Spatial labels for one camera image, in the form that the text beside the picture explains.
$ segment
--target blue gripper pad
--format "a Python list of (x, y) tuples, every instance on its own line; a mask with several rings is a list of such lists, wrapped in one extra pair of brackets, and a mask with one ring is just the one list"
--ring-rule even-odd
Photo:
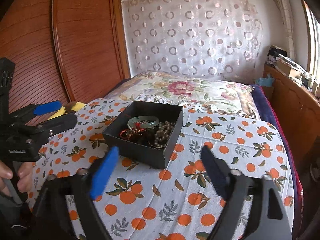
[(37, 106), (36, 109), (33, 110), (33, 114), (43, 115), (43, 114), (58, 111), (61, 107), (62, 107), (62, 104), (60, 103), (60, 101), (53, 101), (50, 103)]
[(90, 197), (92, 200), (102, 195), (109, 178), (115, 169), (119, 160), (119, 148), (112, 147), (104, 161), (100, 164), (98, 170), (92, 176)]

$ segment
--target bedsheet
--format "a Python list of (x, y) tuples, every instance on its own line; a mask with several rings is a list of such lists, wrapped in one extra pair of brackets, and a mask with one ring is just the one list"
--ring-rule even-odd
[[(97, 99), (81, 109), (74, 129), (49, 138), (35, 163), (32, 208), (49, 174), (69, 176), (103, 157), (108, 146), (102, 131), (130, 102)], [(185, 108), (183, 128), (166, 170), (155, 170), (128, 158), (119, 160), (105, 193), (94, 204), (113, 239), (205, 239), (225, 201), (217, 196), (200, 160), (202, 145), (230, 168), (260, 178), (267, 173), (279, 190), (292, 226), (294, 198), (291, 168), (277, 129), (270, 123)], [(67, 197), (76, 235), (85, 239), (74, 199)], [(242, 235), (251, 197), (233, 239)]]
[(143, 72), (107, 95), (108, 99), (133, 101), (143, 95), (172, 104), (259, 120), (250, 85), (219, 80), (172, 76), (163, 72)]

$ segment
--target wooden cabinet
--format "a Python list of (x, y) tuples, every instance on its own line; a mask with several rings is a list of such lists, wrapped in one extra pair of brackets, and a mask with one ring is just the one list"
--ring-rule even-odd
[(266, 65), (263, 76), (269, 73), (276, 79), (271, 106), (277, 114), (299, 170), (313, 142), (320, 135), (320, 103), (305, 87)]

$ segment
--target wooden wardrobe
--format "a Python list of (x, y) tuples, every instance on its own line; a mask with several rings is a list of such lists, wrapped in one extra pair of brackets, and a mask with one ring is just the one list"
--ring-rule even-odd
[(16, 64), (9, 111), (54, 100), (88, 103), (129, 78), (115, 8), (113, 0), (14, 0), (0, 21), (0, 57)]

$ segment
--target window frame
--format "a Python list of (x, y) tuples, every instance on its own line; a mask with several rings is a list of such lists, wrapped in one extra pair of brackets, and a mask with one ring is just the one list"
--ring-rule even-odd
[(308, 66), (307, 71), (313, 77), (320, 79), (320, 24), (309, 9), (304, 0), (302, 1), (307, 20), (308, 30)]

